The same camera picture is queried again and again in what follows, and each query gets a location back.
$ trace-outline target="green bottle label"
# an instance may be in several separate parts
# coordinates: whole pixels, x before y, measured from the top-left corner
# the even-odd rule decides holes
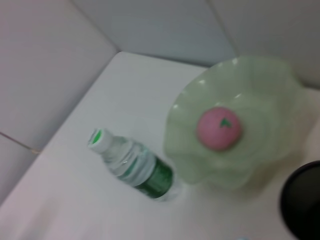
[[[156,157],[155,167],[150,177],[134,188],[152,199],[157,199],[168,192],[173,181],[174,174],[172,169]]]

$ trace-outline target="tabletop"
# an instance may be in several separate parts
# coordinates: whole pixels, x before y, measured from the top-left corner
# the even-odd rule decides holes
[[[117,54],[1,206],[0,239],[293,240],[279,214],[279,193],[295,168],[320,158],[320,122],[305,152],[272,171],[263,187],[230,192],[184,185],[168,202],[152,201],[115,179],[87,148],[94,128],[108,128],[170,163],[162,150],[168,110],[204,70]],[[320,92],[306,91],[319,107]]]

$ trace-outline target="pink fruit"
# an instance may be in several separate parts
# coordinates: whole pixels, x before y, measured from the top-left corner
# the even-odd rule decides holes
[[[231,110],[214,107],[200,118],[196,135],[199,141],[212,150],[225,150],[241,136],[241,123]]]

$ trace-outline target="plastic bottle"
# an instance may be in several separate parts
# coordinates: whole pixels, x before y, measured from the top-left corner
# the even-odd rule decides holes
[[[100,154],[110,172],[119,180],[151,199],[167,201],[178,193],[180,184],[166,163],[147,147],[107,129],[94,130],[88,147]]]

